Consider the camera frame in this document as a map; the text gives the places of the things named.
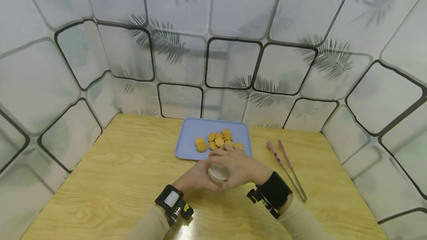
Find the hand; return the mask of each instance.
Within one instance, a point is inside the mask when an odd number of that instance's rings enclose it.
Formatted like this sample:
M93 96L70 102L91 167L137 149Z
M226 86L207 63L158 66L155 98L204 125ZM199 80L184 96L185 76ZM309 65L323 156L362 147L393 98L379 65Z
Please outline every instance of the hand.
M233 189L235 187L253 182L255 184L264 184L270 178L273 170L260 161L252 158L236 146L231 147L226 144L223 149L213 150L209 154L209 164L216 163L227 168L228 180L224 182L224 189Z
M207 159L198 161L191 169L178 178L172 186L184 194L191 190L208 189L220 192L223 189L210 181L207 170L210 163Z

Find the black clip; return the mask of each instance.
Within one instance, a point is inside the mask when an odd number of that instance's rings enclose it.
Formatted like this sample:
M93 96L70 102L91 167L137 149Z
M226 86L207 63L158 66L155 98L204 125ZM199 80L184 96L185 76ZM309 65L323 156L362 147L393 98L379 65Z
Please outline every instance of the black clip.
M273 206L264 198L264 196L262 195L262 193L258 190L258 188L252 189L249 191L249 193L246 195L251 201L252 203L256 203L259 201L262 201L262 204L264 205L264 207L266 207L266 209L270 212L270 214L273 215L273 217L275 219L278 219L280 217L280 215L278 214L278 212L273 208Z
M189 220L189 218L191 218L194 213L194 209L190 207L183 199L180 199L176 205L177 207L174 212L172 212L171 218L169 218L168 221L169 227L175 223L180 213L185 220Z

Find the right hand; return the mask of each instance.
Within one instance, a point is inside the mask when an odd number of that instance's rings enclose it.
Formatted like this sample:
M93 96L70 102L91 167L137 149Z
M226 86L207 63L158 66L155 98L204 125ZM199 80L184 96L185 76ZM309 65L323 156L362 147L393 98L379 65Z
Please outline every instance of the right hand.
M215 149L209 154L209 163L216 163L228 170L230 175L224 182L224 189L233 189L248 182L264 184L270 178L273 170L260 161L252 158L236 146L226 144L221 149Z

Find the patterned backdrop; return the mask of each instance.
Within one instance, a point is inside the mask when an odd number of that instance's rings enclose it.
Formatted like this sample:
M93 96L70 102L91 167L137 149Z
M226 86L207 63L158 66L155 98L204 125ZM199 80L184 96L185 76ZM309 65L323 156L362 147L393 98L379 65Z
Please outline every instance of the patterned backdrop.
M0 9L3 238L19 239L122 111L319 131L385 234L427 239L427 0Z

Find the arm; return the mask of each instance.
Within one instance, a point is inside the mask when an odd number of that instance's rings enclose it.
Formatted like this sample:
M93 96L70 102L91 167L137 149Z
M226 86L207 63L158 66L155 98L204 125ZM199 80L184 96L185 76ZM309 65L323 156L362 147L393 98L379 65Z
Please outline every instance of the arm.
M318 220L298 199L293 198L292 194L288 196L288 200L278 212L280 214L279 223L283 225L292 239L332 239Z
M169 231L165 211L157 206L152 206L147 214L132 229L126 240L161 240Z
M178 178L172 186L180 190L184 195L196 189L221 191L222 188L213 184L206 175L208 165L208 160L198 161L188 172ZM169 231L168 219L169 217L166 217L165 210L160 206L154 205L132 229L126 240L161 240Z
M242 184L253 182L264 184L272 175L273 170L260 161L248 156L237 147L225 145L224 150L213 150L209 154L211 163L227 168L230 176L224 183L225 189L232 189ZM278 221L294 240L331 239L318 220L293 195L278 209Z

